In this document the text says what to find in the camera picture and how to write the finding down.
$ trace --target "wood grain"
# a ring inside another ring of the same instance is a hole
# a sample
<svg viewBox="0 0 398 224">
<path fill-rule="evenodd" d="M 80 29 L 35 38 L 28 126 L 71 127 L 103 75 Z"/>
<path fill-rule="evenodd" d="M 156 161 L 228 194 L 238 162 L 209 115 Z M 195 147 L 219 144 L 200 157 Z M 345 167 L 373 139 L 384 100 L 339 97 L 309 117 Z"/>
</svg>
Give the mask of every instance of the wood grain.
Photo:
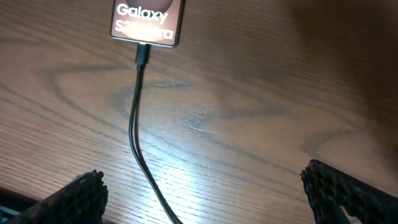
<svg viewBox="0 0 398 224">
<path fill-rule="evenodd" d="M 168 223 L 130 152 L 136 45 L 111 0 L 0 0 L 0 187 L 45 198 L 102 170 L 110 223 Z M 184 223 L 314 223 L 319 159 L 398 195 L 398 4 L 186 0 L 152 48 L 140 125 Z"/>
</svg>

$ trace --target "charging cable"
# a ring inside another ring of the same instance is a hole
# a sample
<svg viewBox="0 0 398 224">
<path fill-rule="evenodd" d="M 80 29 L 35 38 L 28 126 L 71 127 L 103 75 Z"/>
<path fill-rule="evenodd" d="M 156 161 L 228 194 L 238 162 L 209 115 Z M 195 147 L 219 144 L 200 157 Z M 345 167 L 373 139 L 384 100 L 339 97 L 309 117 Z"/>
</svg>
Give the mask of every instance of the charging cable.
<svg viewBox="0 0 398 224">
<path fill-rule="evenodd" d="M 142 151 L 139 146 L 139 136 L 138 136 L 138 115 L 139 115 L 139 103 L 141 99 L 141 91 L 142 91 L 142 81 L 144 79 L 144 69 L 148 62 L 149 58 L 149 45 L 147 44 L 139 44 L 137 47 L 137 55 L 136 55 L 136 64 L 137 64 L 137 80 L 136 80 L 136 89 L 134 91 L 134 98 L 132 100 L 131 106 L 131 114 L 129 121 L 129 140 L 131 151 L 136 158 L 137 163 L 139 164 L 141 170 L 147 177 L 150 185 L 155 191 L 157 198 L 159 199 L 160 204 L 162 204 L 164 211 L 167 216 L 169 216 L 170 221 L 173 224 L 182 224 L 182 222 L 178 219 L 178 216 L 173 212 L 170 205 L 167 203 L 166 199 L 163 197 L 162 192 L 159 189 L 159 186 L 156 184 L 156 181 L 150 170 L 145 163 L 144 157 L 142 156 Z"/>
</svg>

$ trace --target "smartphone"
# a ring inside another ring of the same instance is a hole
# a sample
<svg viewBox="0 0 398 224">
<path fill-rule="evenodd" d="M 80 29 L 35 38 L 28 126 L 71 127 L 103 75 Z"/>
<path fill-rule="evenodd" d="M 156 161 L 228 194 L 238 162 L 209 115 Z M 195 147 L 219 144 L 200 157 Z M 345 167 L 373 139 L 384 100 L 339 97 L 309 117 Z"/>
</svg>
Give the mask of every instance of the smartphone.
<svg viewBox="0 0 398 224">
<path fill-rule="evenodd" d="M 114 0 L 111 37 L 175 47 L 183 0 Z"/>
</svg>

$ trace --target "usb cable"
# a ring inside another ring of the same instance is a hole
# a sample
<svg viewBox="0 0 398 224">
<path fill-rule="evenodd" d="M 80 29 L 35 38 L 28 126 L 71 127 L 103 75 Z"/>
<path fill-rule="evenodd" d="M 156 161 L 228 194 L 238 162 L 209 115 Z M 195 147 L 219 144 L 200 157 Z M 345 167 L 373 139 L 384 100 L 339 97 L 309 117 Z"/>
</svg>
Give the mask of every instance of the usb cable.
<svg viewBox="0 0 398 224">
<path fill-rule="evenodd" d="M 149 45 L 147 44 L 139 44 L 137 47 L 137 55 L 136 55 L 136 64 L 137 64 L 137 80 L 136 80 L 136 89 L 134 91 L 134 98 L 132 100 L 131 106 L 131 114 L 129 121 L 129 140 L 131 151 L 136 158 L 137 163 L 139 164 L 141 170 L 147 177 L 150 185 L 154 189 L 154 192 L 159 199 L 160 204 L 162 204 L 164 211 L 167 216 L 169 216 L 170 221 L 173 224 L 182 224 L 182 222 L 178 219 L 178 216 L 173 212 L 170 205 L 167 203 L 166 199 L 163 197 L 162 192 L 159 189 L 159 186 L 156 184 L 156 181 L 150 170 L 145 163 L 144 157 L 142 156 L 142 151 L 139 146 L 139 136 L 138 136 L 138 115 L 139 115 L 139 103 L 141 99 L 141 91 L 142 91 L 142 81 L 144 79 L 144 69 L 148 62 L 149 58 Z"/>
</svg>

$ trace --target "wooden surface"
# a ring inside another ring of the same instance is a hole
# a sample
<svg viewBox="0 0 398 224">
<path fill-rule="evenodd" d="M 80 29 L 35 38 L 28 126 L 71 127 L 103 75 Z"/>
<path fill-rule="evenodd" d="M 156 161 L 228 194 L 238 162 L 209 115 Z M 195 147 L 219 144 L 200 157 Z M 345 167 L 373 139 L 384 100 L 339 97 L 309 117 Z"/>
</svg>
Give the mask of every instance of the wooden surface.
<svg viewBox="0 0 398 224">
<path fill-rule="evenodd" d="M 398 195 L 398 5 L 186 0 L 152 48 L 141 145 L 184 223 L 314 223 L 320 159 Z M 109 223 L 168 223 L 130 152 L 136 45 L 111 0 L 0 0 L 0 187 L 41 199 L 105 173 Z"/>
</svg>

